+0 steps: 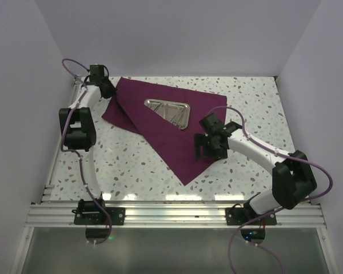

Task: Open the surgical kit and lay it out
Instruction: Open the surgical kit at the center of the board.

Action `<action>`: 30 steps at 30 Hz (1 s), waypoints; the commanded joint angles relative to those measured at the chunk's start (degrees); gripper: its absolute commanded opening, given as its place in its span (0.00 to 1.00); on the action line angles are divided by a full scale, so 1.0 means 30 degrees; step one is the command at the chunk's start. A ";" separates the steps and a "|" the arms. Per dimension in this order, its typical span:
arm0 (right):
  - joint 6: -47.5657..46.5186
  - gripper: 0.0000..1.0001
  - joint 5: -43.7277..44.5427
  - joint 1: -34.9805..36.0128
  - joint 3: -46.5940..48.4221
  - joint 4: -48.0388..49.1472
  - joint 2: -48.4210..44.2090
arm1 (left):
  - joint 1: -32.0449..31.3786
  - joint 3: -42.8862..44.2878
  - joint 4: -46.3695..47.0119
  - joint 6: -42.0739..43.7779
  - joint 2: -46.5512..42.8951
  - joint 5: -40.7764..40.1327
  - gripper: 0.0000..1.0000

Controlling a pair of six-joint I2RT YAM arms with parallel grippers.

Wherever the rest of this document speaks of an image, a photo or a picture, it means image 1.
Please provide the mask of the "purple cloth wrap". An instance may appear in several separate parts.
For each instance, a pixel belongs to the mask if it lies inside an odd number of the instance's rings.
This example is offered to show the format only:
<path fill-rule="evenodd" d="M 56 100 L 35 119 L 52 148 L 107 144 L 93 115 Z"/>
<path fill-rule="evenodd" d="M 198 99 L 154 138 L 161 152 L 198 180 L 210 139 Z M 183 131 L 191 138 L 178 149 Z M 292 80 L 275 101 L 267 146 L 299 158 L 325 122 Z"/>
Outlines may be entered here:
<path fill-rule="evenodd" d="M 214 107 L 215 114 L 225 121 L 226 96 L 126 78 L 121 78 L 116 88 L 117 94 L 110 100 L 103 119 L 142 135 L 183 185 L 212 165 L 213 160 L 209 158 L 196 161 L 194 134 L 202 132 L 199 122 Z M 145 105 L 147 99 L 187 103 L 190 106 L 187 129 L 180 130 L 157 115 Z"/>

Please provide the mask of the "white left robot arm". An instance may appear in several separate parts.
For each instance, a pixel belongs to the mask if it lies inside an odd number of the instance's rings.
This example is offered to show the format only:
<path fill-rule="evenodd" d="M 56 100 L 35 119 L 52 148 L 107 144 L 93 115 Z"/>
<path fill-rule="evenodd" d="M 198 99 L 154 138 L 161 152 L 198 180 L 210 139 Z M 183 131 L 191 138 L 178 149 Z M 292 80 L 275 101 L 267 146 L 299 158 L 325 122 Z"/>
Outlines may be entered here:
<path fill-rule="evenodd" d="M 109 80 L 106 66 L 90 65 L 86 71 L 88 75 L 83 79 L 75 76 L 79 90 L 74 102 L 59 110 L 61 151 L 78 157 L 83 197 L 74 211 L 74 223 L 111 227 L 111 217 L 102 198 L 94 166 L 97 133 L 91 111 L 100 99 L 114 96 L 117 89 Z"/>

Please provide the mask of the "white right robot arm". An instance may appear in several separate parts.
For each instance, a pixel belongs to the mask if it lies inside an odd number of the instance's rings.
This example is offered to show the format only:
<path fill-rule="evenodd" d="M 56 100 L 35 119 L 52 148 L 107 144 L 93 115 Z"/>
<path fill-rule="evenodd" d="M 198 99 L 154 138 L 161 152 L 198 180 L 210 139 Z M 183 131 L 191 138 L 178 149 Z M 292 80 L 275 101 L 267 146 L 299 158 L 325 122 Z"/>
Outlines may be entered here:
<path fill-rule="evenodd" d="M 275 225 L 275 209 L 293 209 L 317 188 L 303 152 L 289 153 L 273 146 L 264 146 L 260 140 L 253 141 L 240 124 L 224 124 L 215 114 L 201 119 L 200 125 L 204 133 L 194 135 L 197 160 L 227 159 L 228 152 L 232 150 L 250 158 L 272 177 L 271 189 L 255 194 L 244 204 L 226 208 L 227 225 Z"/>

